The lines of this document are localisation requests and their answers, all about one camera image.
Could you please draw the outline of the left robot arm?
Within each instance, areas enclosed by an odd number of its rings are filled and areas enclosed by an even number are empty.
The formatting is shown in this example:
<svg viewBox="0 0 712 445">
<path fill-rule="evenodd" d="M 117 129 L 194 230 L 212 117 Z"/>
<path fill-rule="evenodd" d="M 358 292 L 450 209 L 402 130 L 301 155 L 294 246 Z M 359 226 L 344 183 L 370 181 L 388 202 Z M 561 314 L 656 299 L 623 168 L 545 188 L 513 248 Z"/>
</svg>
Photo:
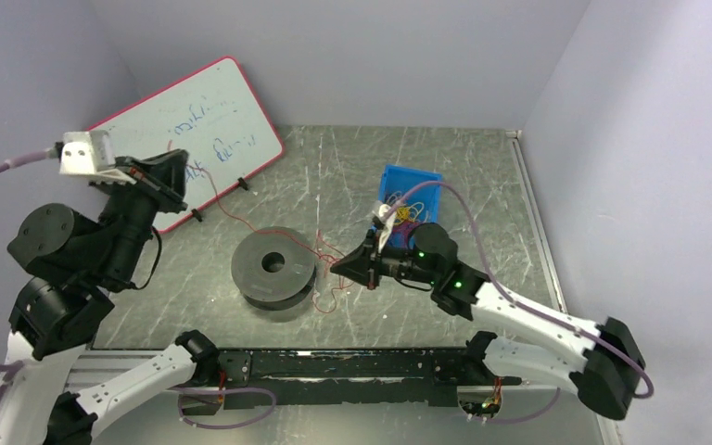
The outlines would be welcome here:
<svg viewBox="0 0 712 445">
<path fill-rule="evenodd" d="M 96 220 L 63 204 L 33 211 L 8 245 L 30 276 L 9 316 L 0 362 L 0 444 L 89 444 L 116 420 L 161 392 L 208 384 L 219 351 L 202 333 L 182 333 L 158 355 L 79 392 L 66 390 L 72 366 L 113 310 L 110 295 L 135 289 L 146 242 L 160 212 L 184 211 L 182 149 L 112 161 L 125 175 L 105 187 Z"/>
</svg>

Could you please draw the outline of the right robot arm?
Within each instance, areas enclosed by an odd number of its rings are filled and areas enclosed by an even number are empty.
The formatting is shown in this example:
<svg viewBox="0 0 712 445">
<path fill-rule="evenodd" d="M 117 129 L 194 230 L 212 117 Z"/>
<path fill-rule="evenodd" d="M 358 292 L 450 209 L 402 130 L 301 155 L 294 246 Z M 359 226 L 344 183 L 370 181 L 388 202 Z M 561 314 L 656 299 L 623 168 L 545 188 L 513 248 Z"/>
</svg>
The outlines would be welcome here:
<svg viewBox="0 0 712 445">
<path fill-rule="evenodd" d="M 629 327 L 556 311 L 511 291 L 458 257 L 458 245 L 436 223 L 412 232 L 408 248 L 384 247 L 375 229 L 332 273 L 374 289 L 384 277 L 427 291 L 436 305 L 470 322 L 494 324 L 519 341 L 480 331 L 467 345 L 470 362 L 496 377 L 523 377 L 574 394 L 592 412 L 626 418 L 647 379 L 645 359 Z"/>
</svg>

